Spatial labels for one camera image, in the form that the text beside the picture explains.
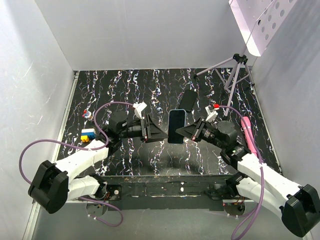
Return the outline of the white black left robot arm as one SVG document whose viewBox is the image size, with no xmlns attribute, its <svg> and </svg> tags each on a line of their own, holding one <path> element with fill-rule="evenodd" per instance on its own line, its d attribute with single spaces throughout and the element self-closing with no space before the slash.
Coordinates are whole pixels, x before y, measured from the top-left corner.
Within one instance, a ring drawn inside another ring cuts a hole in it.
<svg viewBox="0 0 320 240">
<path fill-rule="evenodd" d="M 66 158 L 52 163 L 42 162 L 30 184 L 28 195 L 49 214 L 60 210 L 69 200 L 90 196 L 103 200 L 107 195 L 107 182 L 95 173 L 85 177 L 79 174 L 110 155 L 122 145 L 123 139 L 140 138 L 144 143 L 161 142 L 168 135 L 146 115 L 128 121 L 124 111 L 113 113 L 109 124 L 87 145 Z"/>
</svg>

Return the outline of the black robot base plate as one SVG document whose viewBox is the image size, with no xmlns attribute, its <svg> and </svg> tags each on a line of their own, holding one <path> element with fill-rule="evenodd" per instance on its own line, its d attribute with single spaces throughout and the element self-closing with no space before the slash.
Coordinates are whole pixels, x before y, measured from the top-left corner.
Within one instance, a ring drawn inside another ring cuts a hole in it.
<svg viewBox="0 0 320 240">
<path fill-rule="evenodd" d="M 229 175 L 103 176 L 107 201 L 122 210 L 207 209 L 230 215 L 248 212 L 248 199 L 233 196 Z"/>
</svg>

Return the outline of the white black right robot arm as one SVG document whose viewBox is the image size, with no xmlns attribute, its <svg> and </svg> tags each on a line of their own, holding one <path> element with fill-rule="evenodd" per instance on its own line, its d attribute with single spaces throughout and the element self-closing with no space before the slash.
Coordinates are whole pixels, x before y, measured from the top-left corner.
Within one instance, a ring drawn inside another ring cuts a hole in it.
<svg viewBox="0 0 320 240">
<path fill-rule="evenodd" d="M 227 195 L 240 196 L 261 204 L 279 217 L 295 236 L 304 238 L 320 222 L 320 197 L 317 190 L 293 182 L 265 163 L 238 141 L 233 123 L 221 121 L 217 126 L 199 118 L 176 133 L 194 141 L 206 141 L 221 149 L 220 156 L 237 173 L 226 181 Z"/>
</svg>

